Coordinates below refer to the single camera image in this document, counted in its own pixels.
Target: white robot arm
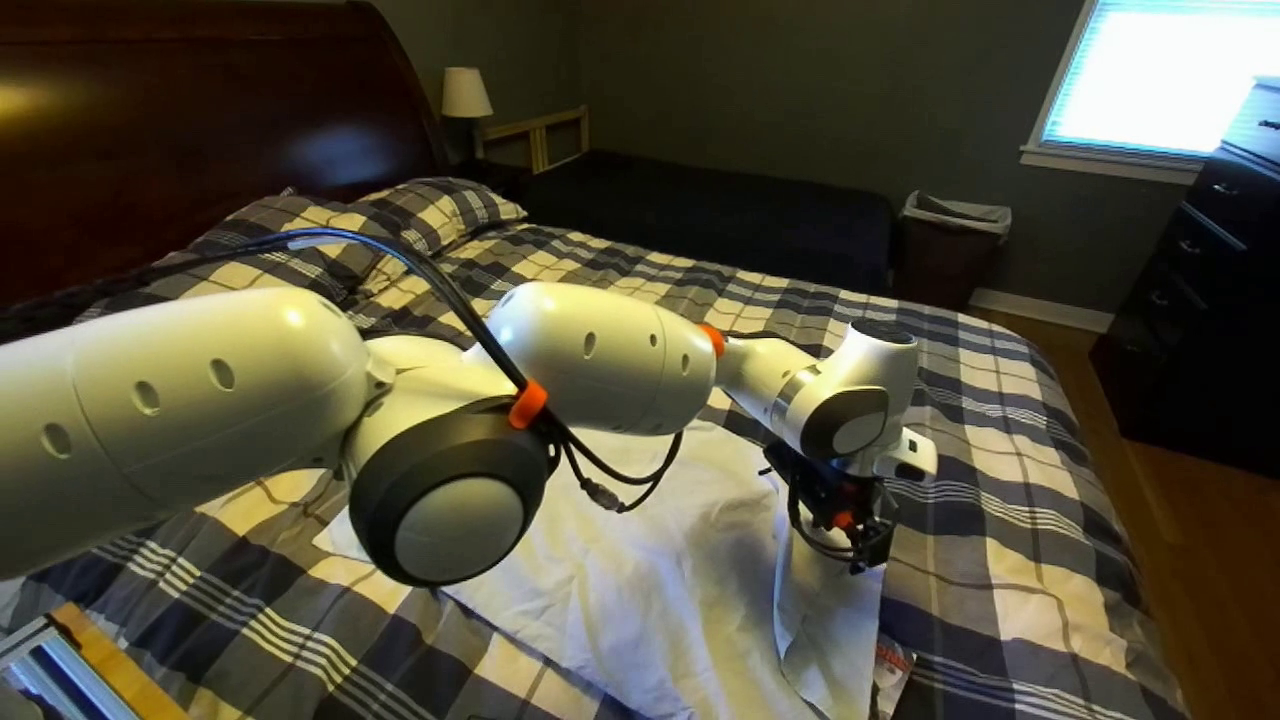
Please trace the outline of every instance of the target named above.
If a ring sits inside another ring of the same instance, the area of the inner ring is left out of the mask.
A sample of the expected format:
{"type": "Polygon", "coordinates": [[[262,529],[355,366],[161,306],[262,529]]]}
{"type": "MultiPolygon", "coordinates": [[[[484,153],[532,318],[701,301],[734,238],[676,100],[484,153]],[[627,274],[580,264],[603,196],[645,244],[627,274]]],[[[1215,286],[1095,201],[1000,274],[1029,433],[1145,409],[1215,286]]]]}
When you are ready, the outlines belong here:
{"type": "Polygon", "coordinates": [[[352,480],[355,536],[383,574],[452,586],[523,536],[558,433],[680,433],[718,386],[805,459],[860,475],[885,459],[938,463],[900,428],[911,344],[847,334],[813,362],[571,286],[509,292],[489,328],[553,396],[558,423],[522,419],[529,391],[481,348],[365,344],[298,287],[157,306],[0,348],[0,577],[315,463],[352,480]]]}

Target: wooden headboard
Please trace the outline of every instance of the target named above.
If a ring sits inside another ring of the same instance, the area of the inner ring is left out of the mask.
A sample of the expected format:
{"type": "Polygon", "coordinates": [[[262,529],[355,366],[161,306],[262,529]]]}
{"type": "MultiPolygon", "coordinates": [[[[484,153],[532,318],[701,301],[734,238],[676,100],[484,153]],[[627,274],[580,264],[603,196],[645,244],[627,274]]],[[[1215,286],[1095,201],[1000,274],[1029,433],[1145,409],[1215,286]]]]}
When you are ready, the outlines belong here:
{"type": "Polygon", "coordinates": [[[187,244],[269,196],[444,173],[367,6],[0,6],[0,307],[187,244]]]}

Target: trash can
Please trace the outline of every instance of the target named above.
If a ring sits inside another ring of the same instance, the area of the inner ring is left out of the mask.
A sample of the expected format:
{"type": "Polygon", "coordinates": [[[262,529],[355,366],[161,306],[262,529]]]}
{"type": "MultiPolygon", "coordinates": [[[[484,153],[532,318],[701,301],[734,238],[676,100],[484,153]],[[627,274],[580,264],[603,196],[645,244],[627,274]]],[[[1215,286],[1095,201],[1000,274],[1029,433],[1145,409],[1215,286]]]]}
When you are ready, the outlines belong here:
{"type": "Polygon", "coordinates": [[[1003,206],[911,193],[896,228],[896,298],[963,314],[1010,228],[1003,206]]]}

